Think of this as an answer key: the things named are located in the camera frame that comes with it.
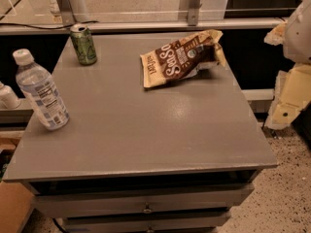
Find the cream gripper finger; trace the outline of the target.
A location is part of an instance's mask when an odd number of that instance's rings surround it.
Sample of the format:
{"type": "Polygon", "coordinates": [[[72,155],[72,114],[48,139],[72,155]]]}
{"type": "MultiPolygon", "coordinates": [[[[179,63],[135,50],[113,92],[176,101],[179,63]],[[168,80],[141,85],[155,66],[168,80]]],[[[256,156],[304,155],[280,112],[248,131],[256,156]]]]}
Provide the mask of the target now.
{"type": "Polygon", "coordinates": [[[284,43],[285,39],[285,29],[287,23],[282,22],[276,27],[274,27],[270,32],[264,37],[264,41],[271,46],[278,46],[284,43]]]}
{"type": "Polygon", "coordinates": [[[274,99],[265,126],[281,130],[291,123],[311,103],[311,65],[296,63],[289,71],[277,75],[274,99]]]}

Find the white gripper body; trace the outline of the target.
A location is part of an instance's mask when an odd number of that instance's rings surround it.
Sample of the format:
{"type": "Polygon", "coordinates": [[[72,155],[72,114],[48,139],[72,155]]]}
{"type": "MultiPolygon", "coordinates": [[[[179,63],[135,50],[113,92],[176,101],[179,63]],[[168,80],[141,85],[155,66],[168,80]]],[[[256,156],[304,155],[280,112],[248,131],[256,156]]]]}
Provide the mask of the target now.
{"type": "Polygon", "coordinates": [[[283,53],[295,63],[311,63],[311,0],[303,0],[289,17],[283,53]]]}

